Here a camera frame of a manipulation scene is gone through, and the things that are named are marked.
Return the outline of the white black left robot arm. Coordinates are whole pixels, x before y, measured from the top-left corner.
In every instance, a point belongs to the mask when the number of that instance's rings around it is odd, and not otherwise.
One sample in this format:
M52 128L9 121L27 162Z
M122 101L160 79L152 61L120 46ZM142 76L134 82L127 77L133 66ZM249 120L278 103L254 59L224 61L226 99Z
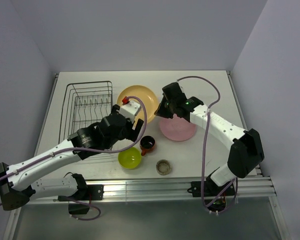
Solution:
M56 179L51 186L40 183L40 179L91 156L114 154L112 147L118 141L130 140L135 145L147 124L146 119L135 118L145 109L144 105L133 100L122 106L116 104L100 122L80 128L52 149L14 165L0 162L0 206L5 211L15 210L27 204L31 197L60 195L75 200L85 198L88 188L79 174L67 180Z

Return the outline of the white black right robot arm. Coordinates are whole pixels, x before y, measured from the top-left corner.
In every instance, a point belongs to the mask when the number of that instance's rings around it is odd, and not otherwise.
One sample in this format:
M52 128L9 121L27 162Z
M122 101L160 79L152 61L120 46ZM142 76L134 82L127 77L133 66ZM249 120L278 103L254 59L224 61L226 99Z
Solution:
M232 180L245 178L265 158L260 134L255 129L236 126L197 97L187 98L177 82L162 88L163 97L155 115L171 119L173 115L205 129L228 150L227 162L214 170L204 182L204 194L216 196Z

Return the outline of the yellow plastic plate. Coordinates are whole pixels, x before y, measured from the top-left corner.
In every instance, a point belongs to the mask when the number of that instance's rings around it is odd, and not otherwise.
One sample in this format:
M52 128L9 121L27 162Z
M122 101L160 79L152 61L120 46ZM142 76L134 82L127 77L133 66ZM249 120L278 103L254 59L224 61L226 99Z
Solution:
M116 103L121 106L122 99L128 96L138 97L144 104L147 123L150 123L155 118L155 111L159 106L158 98L151 89L143 85L132 85L125 88L117 97Z

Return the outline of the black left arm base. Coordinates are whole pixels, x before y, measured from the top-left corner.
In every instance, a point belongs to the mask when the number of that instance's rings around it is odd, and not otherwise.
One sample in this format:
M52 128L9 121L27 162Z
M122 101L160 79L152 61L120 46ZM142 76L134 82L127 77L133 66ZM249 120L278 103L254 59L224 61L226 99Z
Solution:
M67 201L67 197L77 201L99 201L103 199L104 186L102 184L88 185L78 189L77 185L62 185L57 191L59 202Z

